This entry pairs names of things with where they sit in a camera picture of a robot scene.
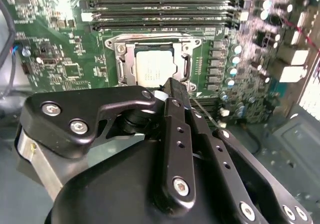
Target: green circuit board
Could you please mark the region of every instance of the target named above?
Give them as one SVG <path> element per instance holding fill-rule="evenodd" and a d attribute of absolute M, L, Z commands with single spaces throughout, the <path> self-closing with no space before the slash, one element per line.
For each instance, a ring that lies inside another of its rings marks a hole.
<path fill-rule="evenodd" d="M 177 70 L 191 97 L 208 101 L 225 92 L 233 110 L 239 103 L 245 106 L 246 112 L 235 112 L 234 117 L 247 117 L 252 123 L 268 116 L 263 101 L 269 83 L 250 63 L 267 66 L 277 53 L 270 45 L 258 47 L 254 37 L 257 30 L 284 34 L 280 27 L 259 18 L 256 1 L 4 0 L 16 24 L 22 68 L 35 92 L 140 83 L 152 83 L 151 88 L 156 88 L 163 84 L 157 83 L 159 80 L 168 78 L 168 72 L 153 68 L 153 63 L 159 65 L 157 60 L 170 51 L 177 62 L 185 62 L 183 70 Z M 283 11 L 272 6 L 269 12 Z M 117 39 L 125 35 L 130 38 Z M 117 55 L 119 42 L 125 42 L 125 54 Z M 130 45 L 134 46 L 132 54 Z M 235 51 L 237 46 L 242 48 L 240 52 Z M 149 64 L 138 61 L 139 52 Z M 135 68 L 140 62 L 144 65 L 138 73 L 138 68 L 133 71 L 132 67 L 124 73 L 130 55 Z M 145 69 L 144 77 L 137 79 Z M 132 74 L 135 80 L 129 83 Z"/>

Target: mounting hole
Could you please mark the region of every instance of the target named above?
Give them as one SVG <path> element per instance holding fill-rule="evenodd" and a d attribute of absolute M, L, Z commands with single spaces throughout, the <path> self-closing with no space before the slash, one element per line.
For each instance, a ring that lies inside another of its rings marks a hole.
<path fill-rule="evenodd" d="M 230 165 L 227 162 L 223 162 L 223 165 L 225 166 L 225 168 L 231 169 Z"/>
<path fill-rule="evenodd" d="M 177 107 L 180 107 L 180 104 L 178 101 L 176 101 L 175 99 L 172 100 L 172 103 L 177 106 Z"/>
<path fill-rule="evenodd" d="M 180 133 L 184 133 L 184 130 L 183 130 L 181 127 L 178 127 L 177 130 L 178 130 L 178 132 L 180 132 Z"/>
<path fill-rule="evenodd" d="M 216 148 L 219 150 L 219 152 L 223 152 L 223 149 L 220 146 L 216 146 Z"/>
<path fill-rule="evenodd" d="M 185 145 L 184 145 L 182 142 L 180 142 L 180 141 L 177 141 L 176 144 L 177 144 L 178 147 L 180 147 L 180 148 L 185 148 Z"/>
<path fill-rule="evenodd" d="M 291 168 L 295 168 L 295 167 L 296 167 L 296 164 L 293 163 L 293 162 L 291 162 L 290 160 L 288 160 L 286 163 L 287 163 L 287 164 L 289 165 L 289 167 L 291 167 Z"/>

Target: capacitor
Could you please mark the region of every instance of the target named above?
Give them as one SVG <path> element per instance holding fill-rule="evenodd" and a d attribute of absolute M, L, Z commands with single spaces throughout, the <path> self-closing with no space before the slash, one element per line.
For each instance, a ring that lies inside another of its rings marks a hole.
<path fill-rule="evenodd" d="M 228 73 L 231 75 L 231 76 L 235 76 L 237 74 L 237 69 L 236 68 L 233 68 L 233 67 L 230 67 L 228 68 Z"/>
<path fill-rule="evenodd" d="M 222 92 L 220 95 L 219 95 L 220 99 L 222 101 L 227 101 L 228 100 L 228 95 L 226 94 L 226 92 Z"/>
<path fill-rule="evenodd" d="M 229 116 L 229 114 L 230 114 L 230 110 L 224 109 L 224 108 L 220 108 L 220 109 L 219 109 L 219 112 L 220 112 L 220 115 L 221 115 L 222 117 L 227 117 L 227 116 Z"/>
<path fill-rule="evenodd" d="M 254 103 L 255 101 L 256 101 L 255 97 L 250 97 L 248 100 L 249 103 Z"/>
<path fill-rule="evenodd" d="M 235 81 L 234 81 L 232 78 L 227 78 L 227 79 L 225 80 L 225 83 L 226 83 L 229 87 L 232 87 L 232 86 L 234 86 Z"/>
<path fill-rule="evenodd" d="M 232 51 L 235 53 L 235 54 L 240 54 L 242 52 L 242 47 L 241 45 L 238 45 L 238 44 L 235 44 L 232 46 Z"/>
<path fill-rule="evenodd" d="M 236 116 L 238 117 L 238 118 L 242 118 L 243 116 L 244 116 L 244 112 L 243 111 L 236 111 Z"/>
<path fill-rule="evenodd" d="M 282 26 L 283 25 L 283 21 L 281 19 L 281 17 L 277 14 L 270 14 L 268 16 L 267 19 L 265 19 L 265 21 L 268 23 L 268 24 L 271 24 L 273 26 Z"/>
<path fill-rule="evenodd" d="M 254 62 L 254 61 L 251 61 L 251 64 L 250 64 L 253 68 L 256 68 L 258 71 L 260 71 L 262 69 L 262 65 L 257 63 L 257 62 Z"/>
<path fill-rule="evenodd" d="M 31 51 L 27 48 L 23 48 L 21 50 L 21 54 L 23 55 L 23 57 L 30 57 L 31 56 Z"/>
<path fill-rule="evenodd" d="M 266 20 L 269 16 L 269 12 L 267 10 L 256 10 L 255 14 L 257 17 L 259 17 L 262 20 Z"/>
<path fill-rule="evenodd" d="M 267 42 L 268 46 L 272 47 L 272 48 L 277 48 L 279 45 L 278 42 L 276 42 L 275 40 L 270 39 L 270 38 L 266 39 L 266 42 Z"/>
<path fill-rule="evenodd" d="M 37 57 L 35 60 L 37 63 L 42 63 L 42 59 L 40 57 Z"/>
<path fill-rule="evenodd" d="M 282 9 L 284 12 L 290 13 L 294 9 L 294 6 L 290 3 L 277 3 L 276 8 Z"/>
<path fill-rule="evenodd" d="M 240 58 L 238 56 L 231 56 L 230 57 L 230 62 L 233 64 L 233 65 L 237 65 L 238 63 L 240 63 Z"/>
<path fill-rule="evenodd" d="M 236 105 L 236 107 L 237 107 L 237 111 L 243 112 L 243 111 L 244 111 L 244 108 L 245 108 L 245 105 L 244 105 L 244 103 L 240 102 L 240 103 L 238 103 L 238 104 Z"/>
<path fill-rule="evenodd" d="M 271 0 L 258 0 L 255 5 L 259 8 L 263 8 L 265 10 L 269 10 L 272 6 Z"/>
<path fill-rule="evenodd" d="M 270 77 L 268 77 L 267 75 L 263 75 L 262 73 L 259 74 L 259 77 L 261 80 L 264 81 L 264 83 L 269 83 L 270 82 Z"/>
<path fill-rule="evenodd" d="M 281 38 L 281 35 L 278 34 L 278 33 L 271 33 L 271 32 L 268 32 L 266 33 L 266 36 L 268 36 L 269 38 L 273 39 L 274 41 L 279 41 L 280 38 Z"/>

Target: black cable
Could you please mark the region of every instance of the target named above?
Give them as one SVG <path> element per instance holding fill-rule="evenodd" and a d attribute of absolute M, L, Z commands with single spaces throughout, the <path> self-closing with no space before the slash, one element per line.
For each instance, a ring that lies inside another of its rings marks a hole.
<path fill-rule="evenodd" d="M 5 4 L 2 2 L 2 0 L 0 0 L 0 10 L 3 14 L 3 16 L 5 17 L 5 21 L 6 24 L 8 26 L 8 30 L 9 30 L 9 36 L 7 41 L 4 44 L 4 48 L 2 49 L 1 53 L 0 53 L 0 70 L 3 67 L 5 60 L 8 56 L 8 54 L 10 53 L 10 49 L 14 44 L 14 40 L 16 37 L 16 28 L 14 26 L 14 20 L 12 19 L 9 10 L 7 9 L 7 7 L 5 6 Z"/>
<path fill-rule="evenodd" d="M 10 78 L 9 78 L 9 83 L 8 85 L 6 86 L 5 90 L 0 93 L 0 100 L 2 100 L 4 97 L 7 97 L 10 92 L 12 91 L 13 89 L 13 86 L 14 86 L 14 78 L 15 78 L 15 75 L 16 75 L 16 62 L 17 62 L 17 57 L 15 56 L 15 54 L 13 53 L 12 54 L 12 67 L 11 67 L 11 74 L 10 74 Z"/>

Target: white connector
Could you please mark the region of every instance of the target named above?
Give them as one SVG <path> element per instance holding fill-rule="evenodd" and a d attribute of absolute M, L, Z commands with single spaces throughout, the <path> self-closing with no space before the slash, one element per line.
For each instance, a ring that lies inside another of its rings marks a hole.
<path fill-rule="evenodd" d="M 221 108 L 221 109 L 220 109 L 220 114 L 221 114 L 222 117 L 227 117 L 227 116 L 230 115 L 230 110 Z"/>

